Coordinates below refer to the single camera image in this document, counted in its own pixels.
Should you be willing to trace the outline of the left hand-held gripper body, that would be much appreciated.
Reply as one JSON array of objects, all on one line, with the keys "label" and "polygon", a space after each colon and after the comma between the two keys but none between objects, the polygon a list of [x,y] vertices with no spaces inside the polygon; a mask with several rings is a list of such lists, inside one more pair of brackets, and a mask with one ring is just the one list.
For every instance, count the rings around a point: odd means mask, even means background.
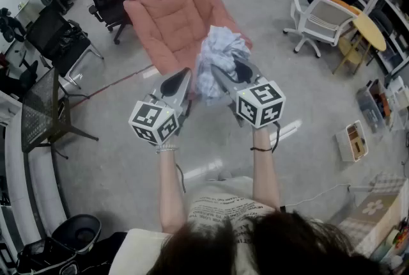
[{"label": "left hand-held gripper body", "polygon": [[153,87],[142,100],[136,102],[128,124],[136,136],[151,145],[163,145],[175,134],[187,116],[181,116],[180,98],[157,98],[152,94]]}]

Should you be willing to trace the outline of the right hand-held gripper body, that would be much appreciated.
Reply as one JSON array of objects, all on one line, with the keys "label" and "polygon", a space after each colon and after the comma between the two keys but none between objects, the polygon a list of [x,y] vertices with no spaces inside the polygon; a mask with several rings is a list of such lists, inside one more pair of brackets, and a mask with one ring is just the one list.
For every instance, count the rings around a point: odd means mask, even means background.
[{"label": "right hand-held gripper body", "polygon": [[275,81],[262,76],[256,84],[238,83],[237,91],[228,93],[228,107],[239,125],[245,122],[260,129],[281,119],[286,97]]}]

